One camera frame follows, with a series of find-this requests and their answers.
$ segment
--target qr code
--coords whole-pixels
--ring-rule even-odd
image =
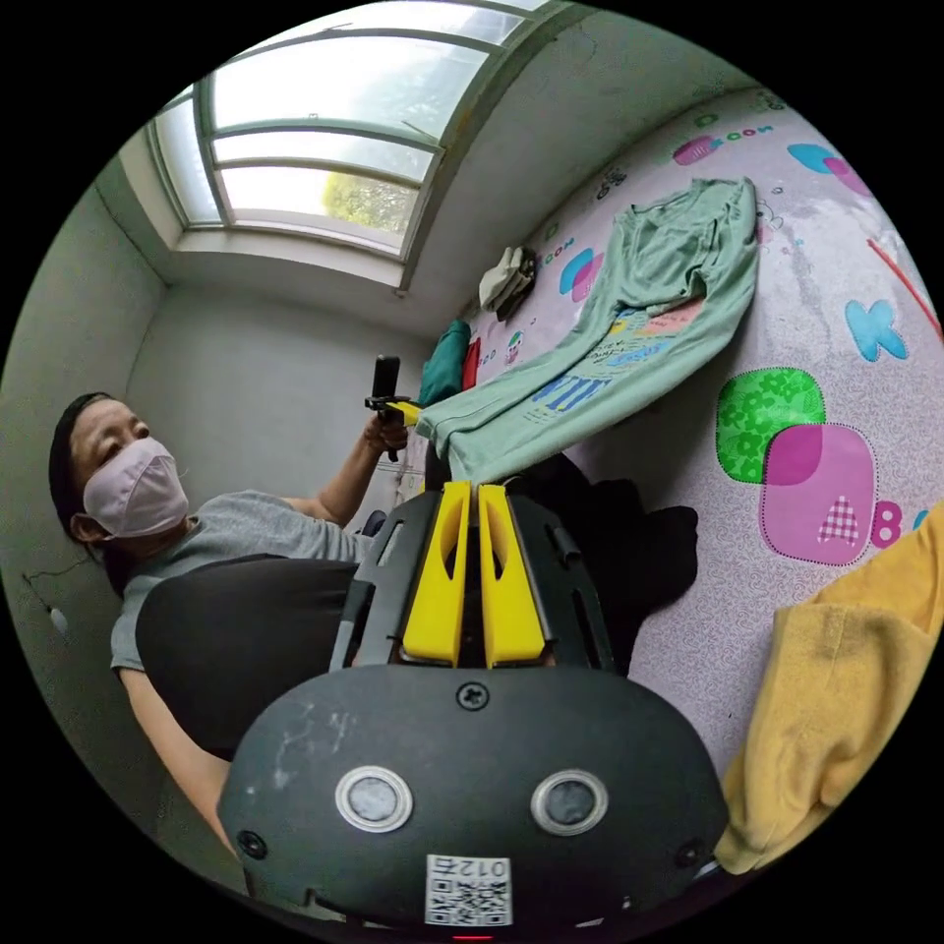
[[[427,855],[426,924],[511,924],[510,860]]]

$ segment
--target green flower pattern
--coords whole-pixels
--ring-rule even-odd
[[[822,391],[806,371],[774,367],[740,374],[718,397],[718,461],[736,482],[760,485],[767,449],[778,433],[825,422]]]

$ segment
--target yellow towel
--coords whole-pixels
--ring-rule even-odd
[[[724,779],[733,874],[805,839],[898,727],[944,621],[944,502],[920,527],[805,603],[774,616],[747,738]]]

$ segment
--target play mat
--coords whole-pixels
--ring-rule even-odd
[[[944,496],[944,342],[901,238],[829,142],[753,89],[691,109],[578,190],[528,241],[530,298],[507,323],[471,320],[481,384],[571,329],[618,212],[739,176],[756,188],[761,258],[734,341],[569,453],[591,479],[631,478],[647,508],[699,514],[698,578],[643,624],[629,677],[687,716],[719,773],[746,733],[774,609]],[[658,329],[640,330],[639,356]],[[422,468],[419,454],[409,464]]]

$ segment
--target circular sensor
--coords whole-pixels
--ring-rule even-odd
[[[337,811],[357,829],[389,833],[399,829],[413,812],[413,795],[406,781],[384,767],[357,767],[338,781]]]
[[[577,836],[603,819],[609,803],[603,781],[585,770],[561,770],[538,785],[531,815],[547,833]]]

